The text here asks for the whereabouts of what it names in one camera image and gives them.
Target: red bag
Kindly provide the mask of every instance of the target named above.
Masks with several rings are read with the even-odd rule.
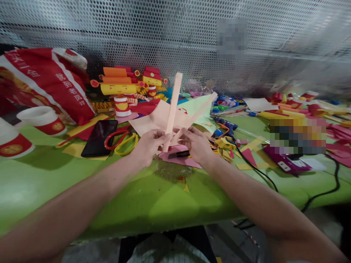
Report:
[[[15,49],[0,56],[0,93],[29,107],[50,106],[67,124],[95,116],[85,95],[87,60],[62,48]]]

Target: perforated metal sheet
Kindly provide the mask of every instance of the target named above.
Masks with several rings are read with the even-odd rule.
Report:
[[[349,0],[2,0],[1,42],[65,47],[103,66],[177,71],[227,95],[262,96],[300,85],[349,92]],[[247,56],[216,58],[217,19],[248,22]]]

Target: red scissors handle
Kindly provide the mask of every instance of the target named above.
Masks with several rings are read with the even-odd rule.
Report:
[[[129,128],[130,125],[128,126],[124,126],[124,127],[120,127],[120,128],[117,128],[117,131],[111,133],[105,140],[105,148],[107,150],[113,150],[114,148],[116,148],[123,140],[124,138],[126,137],[126,135],[129,133],[129,131],[127,130]],[[114,146],[108,146],[107,144],[109,143],[109,140],[116,136],[116,135],[119,135],[119,134],[122,134],[124,133],[124,135],[119,139],[119,141],[114,145]]]

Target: smartphone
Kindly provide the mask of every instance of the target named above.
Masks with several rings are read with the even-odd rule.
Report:
[[[97,157],[109,155],[111,150],[107,150],[104,143],[106,138],[116,131],[117,125],[118,121],[98,121],[80,156]],[[113,138],[108,141],[107,145],[112,146],[112,142]]]

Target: table surface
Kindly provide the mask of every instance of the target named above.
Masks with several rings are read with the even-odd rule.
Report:
[[[269,139],[266,119],[226,119]],[[76,158],[63,154],[64,148],[54,147],[66,138],[65,135],[50,137],[31,126],[22,127],[20,132],[35,144],[35,150],[22,158],[0,162],[0,235],[46,201],[120,158],[115,154],[107,161]],[[240,131],[235,132],[235,137],[254,139]],[[73,142],[85,144],[80,139]],[[253,155],[256,162],[261,162],[256,153]],[[262,171],[275,182],[283,196],[302,208],[309,197],[335,187],[335,163],[323,155],[315,158],[327,167],[326,171],[310,172],[300,178],[285,174],[279,168]],[[235,163],[245,161],[235,156],[233,165]],[[255,171],[245,172],[267,184]],[[177,181],[181,175],[186,179],[190,194],[183,191],[184,185]],[[341,188],[318,197],[311,207],[351,201],[350,170],[340,165],[339,178]],[[80,239],[123,237],[240,217],[242,213],[204,170],[154,160],[100,211]]]

